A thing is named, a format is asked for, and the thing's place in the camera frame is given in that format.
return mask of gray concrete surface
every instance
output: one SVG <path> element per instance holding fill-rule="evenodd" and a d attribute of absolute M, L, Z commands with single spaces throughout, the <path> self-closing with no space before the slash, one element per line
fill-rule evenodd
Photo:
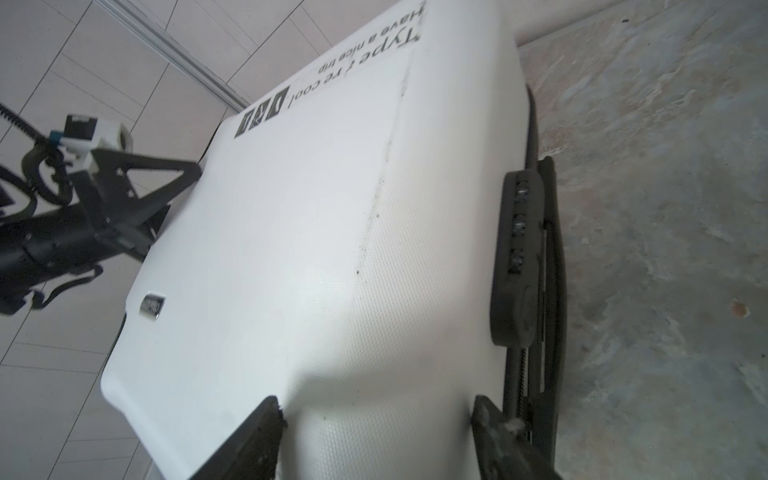
<path fill-rule="evenodd" d="M 768 478 L 768 2 L 628 2 L 521 56 L 568 265 L 557 468 Z"/>

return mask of black bracket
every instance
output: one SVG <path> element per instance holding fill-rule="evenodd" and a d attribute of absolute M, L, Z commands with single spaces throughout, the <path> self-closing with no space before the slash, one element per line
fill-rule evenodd
<path fill-rule="evenodd" d="M 192 161 L 145 157 L 120 151 L 91 151 L 98 172 L 70 175 L 88 222 L 102 244 L 143 261 L 157 237 L 168 204 L 186 190 L 202 171 Z M 138 198 L 127 173 L 131 169 L 176 170 L 181 175 L 154 192 Z"/>
<path fill-rule="evenodd" d="M 283 430 L 277 397 L 266 397 L 191 480 L 272 480 Z"/>
<path fill-rule="evenodd" d="M 482 480 L 562 480 L 551 464 L 519 436 L 519 419 L 507 419 L 491 400 L 475 397 L 472 434 Z"/>
<path fill-rule="evenodd" d="M 491 337 L 499 346 L 528 348 L 536 337 L 544 195 L 536 170 L 504 178 L 491 290 Z"/>

